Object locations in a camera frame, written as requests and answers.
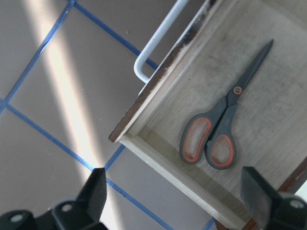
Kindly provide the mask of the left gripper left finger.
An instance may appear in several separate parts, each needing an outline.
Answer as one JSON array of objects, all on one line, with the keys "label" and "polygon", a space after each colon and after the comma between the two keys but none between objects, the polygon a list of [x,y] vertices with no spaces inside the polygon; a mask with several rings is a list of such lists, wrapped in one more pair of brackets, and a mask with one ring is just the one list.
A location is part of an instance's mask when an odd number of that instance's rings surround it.
[{"label": "left gripper left finger", "polygon": [[106,203],[106,172],[95,168],[75,200],[64,201],[51,210],[58,230],[106,230],[100,222]]}]

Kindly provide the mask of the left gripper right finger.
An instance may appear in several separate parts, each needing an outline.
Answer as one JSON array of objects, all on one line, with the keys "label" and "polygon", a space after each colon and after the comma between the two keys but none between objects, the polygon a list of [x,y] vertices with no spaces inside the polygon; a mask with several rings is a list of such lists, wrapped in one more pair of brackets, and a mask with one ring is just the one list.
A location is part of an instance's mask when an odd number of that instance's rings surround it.
[{"label": "left gripper right finger", "polygon": [[243,167],[241,199],[262,230],[305,230],[307,203],[301,197],[277,192],[253,167]]}]

